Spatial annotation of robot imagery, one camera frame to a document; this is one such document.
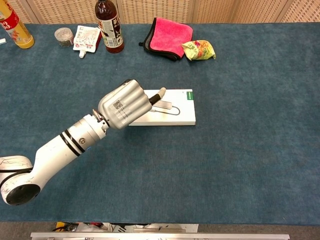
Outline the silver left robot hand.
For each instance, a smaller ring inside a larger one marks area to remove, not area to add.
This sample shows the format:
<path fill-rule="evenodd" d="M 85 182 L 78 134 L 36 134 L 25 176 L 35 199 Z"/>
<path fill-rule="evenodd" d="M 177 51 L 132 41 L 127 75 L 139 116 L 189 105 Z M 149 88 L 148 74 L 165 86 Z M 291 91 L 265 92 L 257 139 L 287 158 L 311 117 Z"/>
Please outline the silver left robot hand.
<path fill-rule="evenodd" d="M 148 97 L 137 80 L 127 79 L 106 94 L 99 101 L 97 110 L 92 112 L 99 122 L 120 130 L 149 112 L 165 93 L 166 88 L 162 87 L 155 95 Z"/>

